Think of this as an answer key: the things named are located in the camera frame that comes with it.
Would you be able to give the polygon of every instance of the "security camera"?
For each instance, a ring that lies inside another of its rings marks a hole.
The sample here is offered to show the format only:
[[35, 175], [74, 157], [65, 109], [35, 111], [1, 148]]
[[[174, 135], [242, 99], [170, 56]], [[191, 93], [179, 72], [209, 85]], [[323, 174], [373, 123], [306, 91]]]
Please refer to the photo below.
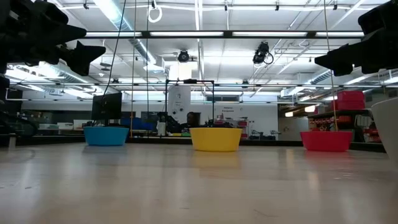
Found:
[[182, 50], [180, 52], [180, 54], [178, 55], [178, 61], [183, 63], [189, 61], [189, 54], [187, 50]]

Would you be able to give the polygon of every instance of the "hanging cable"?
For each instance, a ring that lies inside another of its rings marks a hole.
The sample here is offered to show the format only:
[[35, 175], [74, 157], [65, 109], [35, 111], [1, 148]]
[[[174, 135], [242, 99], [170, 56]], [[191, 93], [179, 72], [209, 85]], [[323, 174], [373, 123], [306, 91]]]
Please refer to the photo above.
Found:
[[114, 51], [113, 51], [113, 58], [112, 58], [111, 70], [109, 71], [109, 80], [108, 80], [108, 84], [106, 85], [106, 88], [105, 88], [105, 91], [104, 91], [104, 95], [102, 96], [102, 100], [101, 100], [101, 101], [104, 100], [106, 91], [108, 90], [109, 84], [111, 83], [111, 77], [112, 77], [112, 71], [113, 71], [113, 63], [114, 63], [114, 58], [116, 57], [116, 51], [117, 51], [117, 49], [118, 49], [118, 44], [119, 44], [119, 39], [120, 39], [120, 33], [121, 33], [121, 31], [122, 31], [122, 25], [123, 25], [123, 19], [124, 19], [124, 10], [126, 9], [126, 1], [127, 1], [127, 0], [124, 1], [123, 11], [122, 11], [122, 17], [121, 17], [121, 20], [120, 20], [119, 31], [118, 31], [118, 38], [116, 39], [116, 45], [115, 45]]
[[[323, 0], [323, 7], [325, 10], [323, 11], [323, 15], [325, 16], [325, 28], [326, 28], [326, 41], [328, 42], [328, 52], [330, 51], [330, 43], [329, 43], [329, 30], [328, 30], [328, 19], [326, 16], [326, 0]], [[338, 131], [337, 126], [337, 116], [336, 116], [336, 97], [335, 97], [335, 84], [333, 83], [333, 71], [331, 71], [331, 95], [333, 96], [333, 114], [335, 116], [335, 127], [336, 131]]]
[[[153, 19], [153, 18], [150, 16], [150, 12], [151, 12], [152, 10], [158, 10], [158, 11], [159, 11], [159, 15], [157, 16], [156, 19]], [[151, 22], [151, 23], [159, 22], [159, 21], [161, 20], [162, 16], [163, 16], [162, 8], [156, 4], [156, 0], [153, 0], [153, 1], [152, 1], [152, 5], [151, 5], [151, 6], [148, 5], [148, 11], [147, 11], [148, 21]]]
[[[147, 39], [146, 42], [146, 49], [148, 49], [148, 42], [149, 39]], [[146, 54], [146, 61], [147, 61], [147, 67], [148, 67], [148, 54]], [[149, 83], [148, 83], [148, 72], [149, 72], [149, 68], [146, 69], [147, 72], [147, 120], [149, 120]]]
[[[134, 27], [137, 25], [137, 1], [135, 1], [134, 5]], [[134, 37], [132, 38], [133, 41], [136, 39], [136, 30], [134, 29]], [[133, 46], [132, 49], [132, 57], [136, 57], [136, 47]], [[133, 119], [133, 111], [132, 111], [132, 104], [134, 102], [134, 66], [136, 64], [136, 60], [132, 61], [132, 74], [131, 74], [131, 109], [130, 109], [130, 138], [132, 138], [132, 119]]]

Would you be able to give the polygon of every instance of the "yellow bowl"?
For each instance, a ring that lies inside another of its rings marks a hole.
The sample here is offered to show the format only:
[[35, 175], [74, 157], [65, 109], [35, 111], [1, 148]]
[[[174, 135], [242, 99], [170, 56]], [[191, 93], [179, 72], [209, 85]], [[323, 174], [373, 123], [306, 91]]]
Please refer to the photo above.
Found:
[[239, 148], [240, 128], [190, 128], [194, 150], [234, 152]]

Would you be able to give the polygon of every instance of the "window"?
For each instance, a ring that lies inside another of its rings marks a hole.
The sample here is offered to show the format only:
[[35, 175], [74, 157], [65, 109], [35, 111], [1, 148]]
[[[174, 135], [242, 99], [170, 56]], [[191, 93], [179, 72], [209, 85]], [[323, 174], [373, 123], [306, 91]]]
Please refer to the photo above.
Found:
[[[207, 96], [207, 101], [213, 101], [213, 96]], [[215, 102], [239, 102], [239, 96], [214, 96]]]

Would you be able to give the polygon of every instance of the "plastic bowl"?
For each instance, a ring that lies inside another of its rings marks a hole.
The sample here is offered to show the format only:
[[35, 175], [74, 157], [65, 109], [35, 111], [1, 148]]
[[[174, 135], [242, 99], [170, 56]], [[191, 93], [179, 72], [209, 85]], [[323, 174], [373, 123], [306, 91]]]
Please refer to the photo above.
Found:
[[206, 152], [234, 152], [239, 148], [242, 129], [190, 128], [194, 150]]
[[129, 132], [128, 128], [84, 127], [89, 146], [123, 146]]
[[353, 137], [351, 131], [303, 131], [300, 135], [307, 150], [326, 152], [347, 151]]

